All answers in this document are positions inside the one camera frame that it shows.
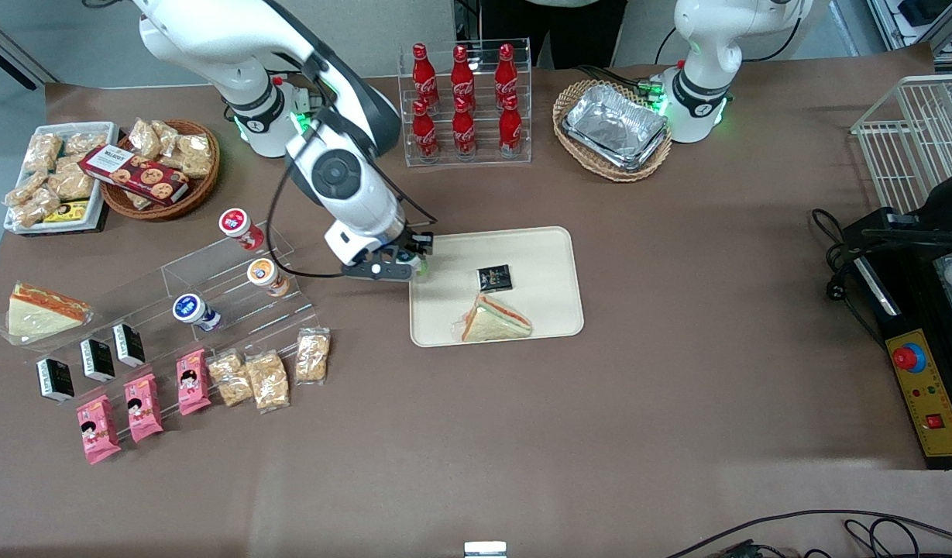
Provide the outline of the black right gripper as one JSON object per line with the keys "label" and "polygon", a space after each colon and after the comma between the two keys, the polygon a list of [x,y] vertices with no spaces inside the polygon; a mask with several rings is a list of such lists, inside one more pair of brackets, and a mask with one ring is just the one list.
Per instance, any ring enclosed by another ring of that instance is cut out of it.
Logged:
{"label": "black right gripper", "polygon": [[377,250],[363,254],[363,264],[403,264],[411,265],[412,277],[424,275],[422,255],[433,254],[435,236],[432,232],[415,232],[411,238],[398,238]]}

